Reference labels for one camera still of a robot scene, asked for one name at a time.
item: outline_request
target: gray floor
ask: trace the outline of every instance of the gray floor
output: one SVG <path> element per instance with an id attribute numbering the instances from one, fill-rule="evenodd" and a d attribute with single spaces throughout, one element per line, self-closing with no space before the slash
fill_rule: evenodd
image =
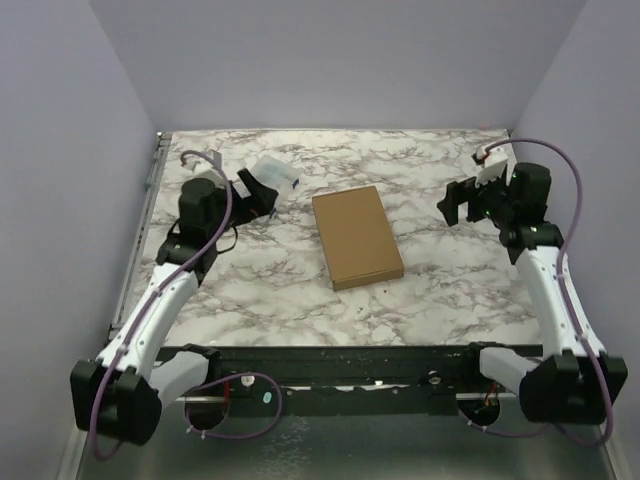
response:
<path id="1" fill-rule="evenodd" d="M 510 431 L 531 429 L 514 407 L 503 408 L 498 425 Z M 248 431 L 259 420 L 235 422 L 241 425 L 231 427 Z M 115 459 L 106 463 L 97 462 L 85 449 L 79 478 L 615 478 L 603 449 L 578 447 L 555 432 L 534 439 L 495 438 L 470 429 L 457 417 L 285 417 L 272 432 L 244 442 L 202 441 L 198 435 L 185 432 L 181 405 L 174 404 L 165 411 L 158 430 L 145 447 L 123 447 Z"/>

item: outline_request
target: screw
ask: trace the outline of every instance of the screw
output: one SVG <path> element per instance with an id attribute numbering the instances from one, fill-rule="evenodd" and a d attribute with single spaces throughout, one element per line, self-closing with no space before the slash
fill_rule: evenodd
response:
<path id="1" fill-rule="evenodd" d="M 441 381 L 442 378 L 438 376 L 438 372 L 436 372 L 435 370 L 431 370 L 429 372 L 429 383 L 431 385 L 439 385 Z"/>

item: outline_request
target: light purple wall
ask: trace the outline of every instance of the light purple wall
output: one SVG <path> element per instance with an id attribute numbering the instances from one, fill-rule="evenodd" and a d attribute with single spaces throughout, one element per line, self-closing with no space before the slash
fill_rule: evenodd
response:
<path id="1" fill-rule="evenodd" d="M 584 212 L 570 248 L 585 310 L 630 378 L 617 403 L 617 429 L 640 476 L 640 2 L 589 0 L 518 122 L 514 136 L 557 143 L 578 164 Z M 516 147 L 554 176 L 550 215 L 567 227 L 575 188 L 561 160 Z"/>
<path id="2" fill-rule="evenodd" d="M 105 339 L 154 129 L 84 0 L 0 6 L 0 478 L 55 478 Z"/>
<path id="3" fill-rule="evenodd" d="M 91 0 L 161 130 L 513 127 L 585 0 Z"/>

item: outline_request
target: cable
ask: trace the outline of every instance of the cable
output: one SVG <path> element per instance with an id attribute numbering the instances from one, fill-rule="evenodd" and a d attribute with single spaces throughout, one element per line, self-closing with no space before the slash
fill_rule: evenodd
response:
<path id="1" fill-rule="evenodd" d="M 567 306 L 567 311 L 569 312 L 569 318 L 571 319 L 573 328 L 575 329 L 578 335 L 578 339 L 580 340 L 582 347 L 587 353 L 589 360 L 593 364 L 596 377 L 598 378 L 598 384 L 602 392 L 602 400 L 604 402 L 604 408 L 606 411 L 607 419 L 606 419 L 606 425 L 605 425 L 604 432 L 602 433 L 602 436 L 593 442 L 585 441 L 581 438 L 574 436 L 573 434 L 568 432 L 564 427 L 559 426 L 558 429 L 562 433 L 564 433 L 567 436 L 567 438 L 570 438 L 571 440 L 573 440 L 574 442 L 580 445 L 597 447 L 606 443 L 609 440 L 609 438 L 611 438 L 611 434 L 613 433 L 613 404 L 611 402 L 611 394 L 609 393 L 609 387 L 607 385 L 607 380 L 604 376 L 604 372 L 602 370 L 602 367 L 600 366 L 600 363 L 598 362 L 598 358 L 596 357 L 595 352 L 593 351 L 593 349 L 591 348 L 591 345 L 589 345 L 589 342 L 587 341 L 587 337 L 582 328 L 582 325 L 580 325 L 580 320 L 578 319 L 578 314 L 576 312 L 575 306 L 573 305 L 573 301 L 571 300 L 571 296 L 569 295 L 566 279 L 564 278 L 564 273 L 562 271 L 563 262 L 567 254 L 567 249 L 569 248 L 569 244 L 573 239 L 573 235 L 575 234 L 576 227 L 578 226 L 578 220 L 580 219 L 580 213 L 582 212 L 582 179 L 580 178 L 580 172 L 578 171 L 578 167 L 575 165 L 575 163 L 560 148 L 556 147 L 555 145 L 549 142 L 545 142 L 544 140 L 537 140 L 535 138 L 511 138 L 507 140 L 500 140 L 498 142 L 494 142 L 488 145 L 485 148 L 485 152 L 490 153 L 491 150 L 493 150 L 494 148 L 497 148 L 501 145 L 507 145 L 510 143 L 532 143 L 536 145 L 542 145 L 543 147 L 547 147 L 553 150 L 558 155 L 560 155 L 562 159 L 567 163 L 576 181 L 576 208 L 573 213 L 573 219 L 571 220 L 571 226 L 569 227 L 569 233 L 565 237 L 564 244 L 562 245 L 562 247 L 560 247 L 560 251 L 558 252 L 558 258 L 556 260 L 556 276 L 558 277 L 558 280 L 559 280 L 558 285 L 560 286 L 560 293 L 562 294 L 562 299 L 564 300 L 564 303 Z"/>
<path id="2" fill-rule="evenodd" d="M 222 255 L 223 253 L 230 252 L 231 250 L 236 248 L 236 243 L 238 243 L 238 229 L 235 227 L 235 225 L 231 228 L 233 228 L 233 233 L 235 235 L 235 238 L 233 240 L 233 245 L 231 245 L 229 248 L 225 248 L 224 250 L 219 250 L 218 255 Z"/>
<path id="3" fill-rule="evenodd" d="M 261 428 L 257 432 L 243 433 L 243 434 L 240 434 L 240 435 L 227 435 L 225 433 L 216 433 L 216 432 L 211 432 L 211 431 L 206 431 L 206 430 L 198 430 L 197 428 L 195 428 L 191 424 L 191 419 L 189 418 L 189 411 L 187 410 L 185 412 L 185 420 L 189 424 L 189 428 L 187 429 L 187 433 L 189 433 L 191 431 L 197 432 L 197 433 L 199 433 L 200 435 L 203 436 L 202 437 L 203 439 L 204 439 L 205 436 L 207 436 L 207 437 L 212 437 L 212 438 L 222 438 L 224 440 L 249 440 L 251 438 L 257 438 L 257 437 L 267 433 L 273 427 L 275 427 L 276 423 L 278 423 L 278 420 L 280 419 L 280 415 L 282 414 L 282 391 L 280 390 L 280 387 L 278 386 L 278 383 L 273 378 L 271 378 L 268 375 L 265 375 L 264 373 L 253 373 L 253 372 L 235 373 L 233 375 L 229 375 L 227 377 L 220 378 L 220 379 L 218 379 L 218 380 L 216 380 L 214 382 L 210 382 L 210 383 L 206 383 L 204 385 L 200 385 L 199 387 L 194 388 L 192 391 L 204 390 L 205 388 L 215 387 L 216 385 L 220 385 L 221 383 L 229 382 L 231 380 L 235 380 L 236 378 L 248 377 L 248 376 L 265 379 L 271 385 L 273 385 L 273 388 L 276 391 L 276 396 L 278 397 L 278 409 L 276 410 L 276 413 L 273 416 L 273 419 L 271 420 L 271 422 L 269 422 L 267 424 L 266 427 Z"/>
<path id="4" fill-rule="evenodd" d="M 498 388 L 498 384 L 496 382 L 493 382 L 493 385 L 491 385 L 491 388 L 489 389 L 489 391 L 487 392 L 487 394 L 484 397 L 484 404 L 485 406 L 489 405 L 489 397 L 491 396 L 491 394 L 493 392 L 496 393 L 496 398 L 498 397 L 498 392 L 497 392 L 497 388 Z"/>
<path id="5" fill-rule="evenodd" d="M 222 171 L 222 169 L 215 164 L 215 162 L 213 161 L 213 159 L 211 157 L 209 157 L 208 155 L 202 153 L 202 152 L 197 152 L 195 150 L 185 150 L 184 152 L 182 152 L 182 154 L 180 155 L 180 160 L 181 162 L 184 164 L 185 163 L 185 157 L 187 155 L 195 155 L 197 157 L 200 157 L 204 160 L 206 160 L 207 162 L 209 162 L 211 164 L 211 166 L 213 166 L 213 168 L 216 170 L 216 172 L 222 177 L 223 181 L 224 181 L 224 188 L 227 194 L 227 205 L 225 208 L 225 212 L 224 212 L 224 217 L 222 218 L 222 221 L 220 222 L 220 226 L 218 227 L 218 229 L 216 230 L 216 232 L 213 234 L 213 236 L 211 237 L 211 239 L 207 242 L 207 244 L 202 247 L 200 250 L 198 250 L 198 252 L 196 252 L 196 254 L 191 257 L 189 260 L 187 260 L 184 264 L 182 264 L 180 267 L 178 267 L 171 275 L 169 275 L 164 282 L 162 282 L 157 289 L 153 290 L 151 292 L 151 295 L 149 296 L 149 298 L 147 299 L 147 301 L 142 305 L 142 308 L 140 309 L 140 311 L 138 312 L 138 315 L 135 317 L 135 319 L 133 320 L 133 323 L 131 324 L 131 328 L 129 328 L 129 331 L 127 332 L 127 334 L 125 335 L 123 341 L 122 341 L 122 347 L 120 349 L 118 349 L 118 351 L 116 352 L 116 354 L 113 357 L 113 360 L 111 361 L 111 364 L 109 365 L 109 367 L 107 368 L 107 371 L 105 372 L 104 376 L 102 377 L 102 380 L 100 381 L 100 385 L 98 386 L 98 390 L 96 391 L 96 396 L 93 400 L 93 407 L 91 409 L 91 419 L 89 422 L 89 445 L 91 446 L 91 450 L 93 451 L 93 455 L 95 456 L 96 459 L 98 460 L 108 460 L 110 459 L 113 455 L 116 454 L 116 452 L 119 450 L 120 446 L 122 445 L 122 441 L 118 441 L 118 443 L 116 443 L 114 445 L 114 447 L 108 452 L 108 453 L 102 453 L 100 451 L 100 447 L 98 446 L 98 413 L 100 411 L 100 403 L 102 402 L 102 397 L 104 396 L 104 392 L 107 388 L 107 385 L 109 384 L 109 380 L 111 379 L 111 376 L 113 375 L 113 372 L 115 371 L 118 363 L 120 363 L 120 360 L 122 359 L 122 357 L 124 356 L 124 354 L 127 351 L 127 348 L 129 346 L 129 344 L 131 343 L 131 340 L 133 339 L 136 331 L 138 330 L 138 327 L 140 326 L 140 323 L 142 322 L 142 320 L 144 319 L 146 313 L 149 311 L 149 309 L 151 308 L 151 305 L 153 305 L 153 303 L 156 301 L 157 298 L 159 298 L 162 295 L 162 292 L 167 288 L 167 286 L 173 282 L 173 280 L 175 280 L 175 278 L 180 275 L 180 273 L 186 271 L 187 269 L 189 269 L 190 267 L 193 266 L 194 263 L 196 263 L 198 261 L 198 259 L 204 255 L 211 247 L 213 247 L 216 243 L 216 241 L 222 236 L 222 234 L 225 231 L 225 228 L 227 226 L 227 223 L 229 223 L 229 218 L 231 217 L 231 207 L 232 207 L 232 201 L 233 201 L 233 196 L 232 196 L 232 192 L 231 192 L 231 183 L 229 182 L 229 179 L 227 178 L 227 176 L 224 174 L 224 172 Z"/>
<path id="6" fill-rule="evenodd" d="M 527 432 L 527 433 L 513 433 L 513 432 L 503 432 L 502 430 L 494 430 L 492 428 L 488 428 L 482 425 L 478 425 L 475 422 L 472 422 L 471 420 L 469 420 L 469 417 L 467 417 L 462 410 L 458 410 L 458 413 L 460 414 L 460 416 L 466 420 L 466 423 L 469 427 L 471 428 L 475 428 L 476 430 L 481 431 L 482 433 L 488 433 L 489 435 L 493 435 L 495 437 L 503 437 L 503 438 L 532 438 L 532 437 L 537 437 L 539 435 L 542 435 L 543 433 L 545 433 L 548 429 L 550 425 L 544 425 L 543 427 L 539 428 L 538 430 L 534 430 L 533 432 Z"/>

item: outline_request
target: cardboard box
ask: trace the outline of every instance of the cardboard box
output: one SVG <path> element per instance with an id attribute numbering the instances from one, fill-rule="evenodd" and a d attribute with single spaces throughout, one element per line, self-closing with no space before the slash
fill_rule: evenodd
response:
<path id="1" fill-rule="evenodd" d="M 375 186 L 316 196 L 312 204 L 334 291 L 404 276 Z"/>

